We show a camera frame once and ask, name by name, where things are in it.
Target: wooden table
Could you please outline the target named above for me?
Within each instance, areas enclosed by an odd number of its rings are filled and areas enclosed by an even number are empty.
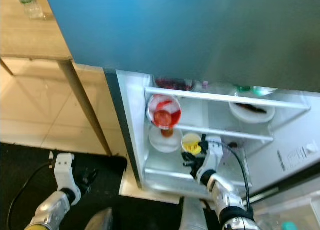
[[[53,17],[48,1],[37,1],[47,16],[46,20],[30,20],[25,15],[24,7],[19,0],[1,0],[0,56],[57,61],[106,154],[111,156],[106,137],[72,64],[72,55]],[[1,58],[0,64],[14,76]]]

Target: table top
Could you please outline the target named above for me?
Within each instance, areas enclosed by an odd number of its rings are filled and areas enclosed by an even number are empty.
[[[72,55],[47,0],[37,0],[46,20],[29,19],[19,0],[0,0],[0,56],[70,60]]]

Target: black cable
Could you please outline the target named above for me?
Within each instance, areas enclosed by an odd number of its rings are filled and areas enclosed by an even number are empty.
[[[17,199],[20,197],[20,195],[23,193],[23,191],[25,190],[25,188],[27,187],[27,185],[30,183],[30,181],[34,178],[34,176],[40,171],[42,170],[43,168],[49,166],[50,163],[47,162],[41,166],[39,166],[35,171],[34,173],[28,178],[28,180],[25,182],[25,184],[22,186],[22,188],[19,190],[18,194],[15,196],[15,198],[12,200],[11,202],[11,205],[10,205],[10,208],[9,208],[9,212],[8,212],[8,217],[6,219],[6,227],[8,230],[11,230],[12,227],[11,227],[11,216],[12,216],[12,210],[13,210],[13,207],[17,201]]]
[[[235,156],[236,160],[238,161],[238,163],[241,167],[241,171],[242,171],[242,175],[243,175],[243,179],[244,179],[245,195],[246,195],[246,210],[248,212],[251,212],[252,210],[251,210],[251,204],[250,204],[250,191],[249,191],[248,178],[247,178],[245,167],[244,167],[241,159],[236,154],[236,152],[233,151],[233,149],[231,147],[229,147],[227,144],[225,144],[223,142],[217,142],[217,141],[208,141],[208,142],[215,143],[215,144],[222,145],[222,146],[226,147],[228,149],[228,151],[231,152]]]

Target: table leg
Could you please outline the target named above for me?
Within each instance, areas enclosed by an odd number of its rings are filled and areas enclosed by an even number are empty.
[[[85,92],[84,87],[82,86],[82,83],[78,77],[78,74],[74,68],[74,65],[72,64],[71,60],[61,60],[61,61],[58,61],[58,64],[60,69],[64,72],[67,80],[69,81],[69,84],[73,90],[75,97],[79,101],[85,116],[89,120],[106,154],[108,156],[112,156],[112,152],[110,150],[110,147],[108,145],[104,132],[102,131],[102,128],[100,126],[96,113],[89,101],[89,98]]]
[[[11,76],[14,76],[14,73],[10,70],[10,68],[5,64],[5,62],[2,60],[2,58],[0,57],[0,64],[1,66],[4,68],[4,70],[7,71],[8,74],[10,74]]]

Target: blue refrigerator door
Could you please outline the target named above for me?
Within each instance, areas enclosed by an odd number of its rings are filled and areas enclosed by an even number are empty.
[[[76,63],[320,92],[320,0],[48,0]]]

